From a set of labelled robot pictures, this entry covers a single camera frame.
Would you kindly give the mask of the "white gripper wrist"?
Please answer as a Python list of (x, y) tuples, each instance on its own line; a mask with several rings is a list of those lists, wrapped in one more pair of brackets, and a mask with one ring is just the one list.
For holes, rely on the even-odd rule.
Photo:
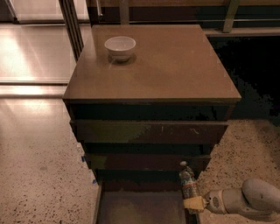
[(223, 191), (213, 190), (205, 195), (205, 199), (202, 196), (196, 196), (189, 199), (184, 199), (184, 208), (191, 212), (203, 211), (206, 207), (211, 213), (225, 214), (226, 208), (223, 203)]

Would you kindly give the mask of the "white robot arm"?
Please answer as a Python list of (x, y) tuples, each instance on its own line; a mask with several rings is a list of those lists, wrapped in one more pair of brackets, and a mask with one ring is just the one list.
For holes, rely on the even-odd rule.
[(239, 214), (253, 221), (273, 222), (279, 219), (280, 190), (259, 178), (249, 178), (240, 188), (212, 190), (183, 203), (189, 212), (207, 209), (213, 214)]

